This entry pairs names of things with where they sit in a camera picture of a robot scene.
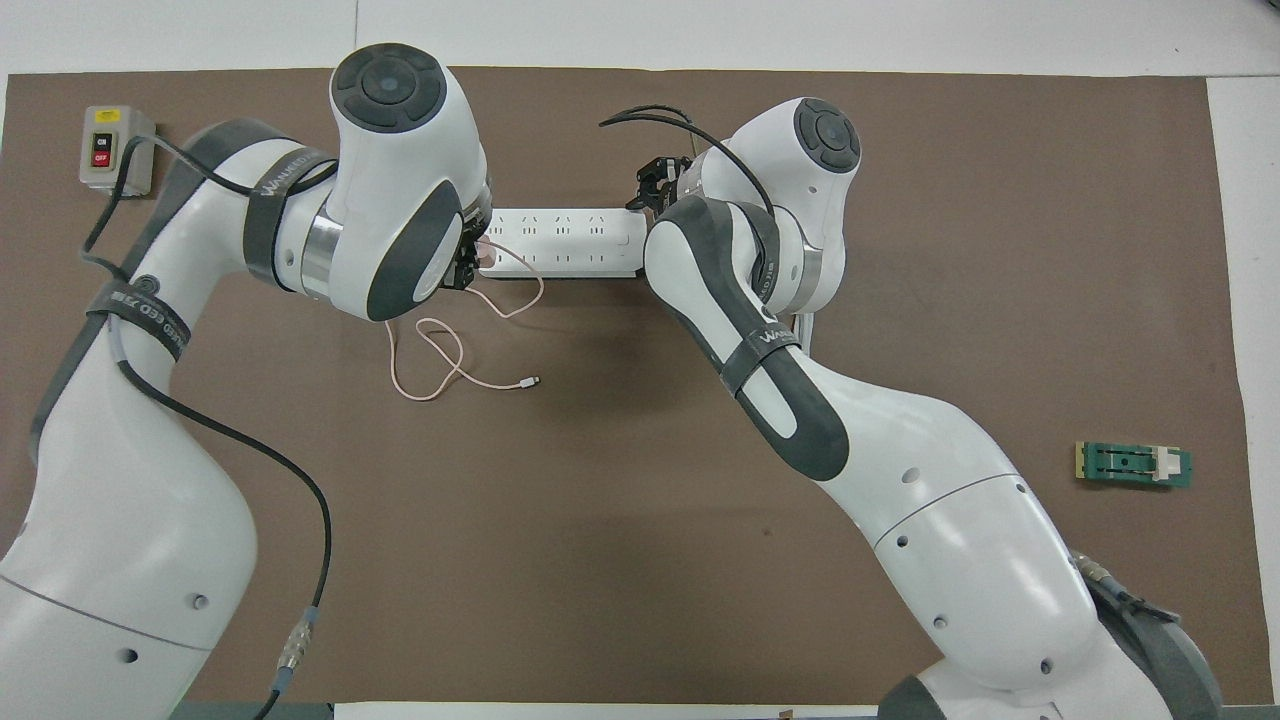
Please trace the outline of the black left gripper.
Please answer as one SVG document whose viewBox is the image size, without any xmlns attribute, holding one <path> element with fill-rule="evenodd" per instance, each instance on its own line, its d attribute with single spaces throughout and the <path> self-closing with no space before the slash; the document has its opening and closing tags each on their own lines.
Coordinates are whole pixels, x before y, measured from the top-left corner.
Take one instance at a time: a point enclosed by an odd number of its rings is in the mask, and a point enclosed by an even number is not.
<svg viewBox="0 0 1280 720">
<path fill-rule="evenodd" d="M 477 265 L 483 264 L 485 249 L 483 243 L 475 243 L 485 233 L 492 223 L 492 209 L 472 208 L 463 213 L 460 231 L 460 246 L 454 254 L 457 263 L 451 263 L 445 269 L 445 288 L 453 291 L 467 290 L 477 274 Z"/>
</svg>

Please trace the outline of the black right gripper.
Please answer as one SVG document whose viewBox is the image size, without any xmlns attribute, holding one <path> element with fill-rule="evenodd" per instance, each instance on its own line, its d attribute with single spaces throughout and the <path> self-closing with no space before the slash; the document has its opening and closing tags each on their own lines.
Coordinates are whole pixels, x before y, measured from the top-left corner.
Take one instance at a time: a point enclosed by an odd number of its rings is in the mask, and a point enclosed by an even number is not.
<svg viewBox="0 0 1280 720">
<path fill-rule="evenodd" d="M 637 172 L 637 192 L 627 201 L 627 210 L 640 213 L 668 208 L 677 200 L 680 177 L 691 165 L 689 156 L 655 158 Z"/>
</svg>

